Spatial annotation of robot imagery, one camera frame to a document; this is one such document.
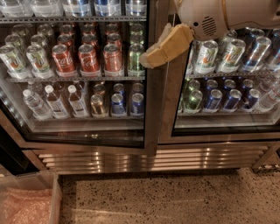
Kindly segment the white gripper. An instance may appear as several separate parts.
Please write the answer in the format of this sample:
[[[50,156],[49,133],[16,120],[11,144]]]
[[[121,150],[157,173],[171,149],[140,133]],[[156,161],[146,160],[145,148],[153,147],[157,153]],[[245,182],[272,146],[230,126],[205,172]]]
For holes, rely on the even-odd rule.
[[[164,27],[158,42],[139,58],[145,68],[160,67],[174,60],[189,49],[194,38],[217,39],[229,30],[225,0],[174,0],[174,3],[183,24],[172,27],[168,23]]]

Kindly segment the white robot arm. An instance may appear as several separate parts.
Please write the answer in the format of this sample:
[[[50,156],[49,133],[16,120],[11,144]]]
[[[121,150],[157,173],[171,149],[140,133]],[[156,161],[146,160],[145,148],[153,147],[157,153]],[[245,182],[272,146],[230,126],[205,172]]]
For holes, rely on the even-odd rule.
[[[140,63],[146,68],[174,60],[195,39],[217,39],[245,27],[280,26],[280,0],[172,0],[172,4],[180,23],[167,24],[158,42],[140,56]]]

